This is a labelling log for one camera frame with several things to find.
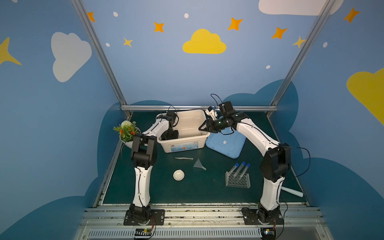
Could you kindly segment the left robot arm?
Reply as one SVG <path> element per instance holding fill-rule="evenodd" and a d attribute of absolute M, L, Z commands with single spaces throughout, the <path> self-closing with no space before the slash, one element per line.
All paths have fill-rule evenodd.
<path fill-rule="evenodd" d="M 134 209 L 146 210 L 150 207 L 150 178 L 157 160 L 158 140 L 174 140 L 179 137 L 179 132 L 174 129 L 178 118 L 177 113 L 172 110 L 159 114 L 149 129 L 133 138 L 131 160 L 136 174 L 135 196 L 132 202 Z"/>

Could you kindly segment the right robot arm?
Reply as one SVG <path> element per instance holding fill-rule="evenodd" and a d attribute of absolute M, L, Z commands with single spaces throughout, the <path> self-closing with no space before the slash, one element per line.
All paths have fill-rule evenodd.
<path fill-rule="evenodd" d="M 244 112 L 236 112 L 230 101 L 219 105 L 221 117 L 217 117 L 214 107 L 205 110 L 206 120 L 199 127 L 200 131 L 220 133 L 232 128 L 244 135 L 262 154 L 260 171 L 264 178 L 260 208 L 271 212 L 280 206 L 282 184 L 291 169 L 291 149 L 288 144 L 281 144 L 262 131 Z"/>

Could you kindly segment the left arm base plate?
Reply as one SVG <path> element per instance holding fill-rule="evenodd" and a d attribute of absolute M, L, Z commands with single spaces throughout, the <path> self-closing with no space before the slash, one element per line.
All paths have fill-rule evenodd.
<path fill-rule="evenodd" d="M 157 226 L 163 226 L 165 220 L 165 210 L 128 210 L 124 217 L 124 226 L 145 225 L 151 226 L 153 223 Z"/>

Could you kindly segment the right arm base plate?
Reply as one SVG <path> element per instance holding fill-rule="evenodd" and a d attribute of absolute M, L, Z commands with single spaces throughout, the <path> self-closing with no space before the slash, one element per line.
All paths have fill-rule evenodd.
<path fill-rule="evenodd" d="M 284 223 L 283 214 L 280 207 L 267 211 L 263 207 L 260 209 L 242 208 L 245 225 L 282 225 Z"/>

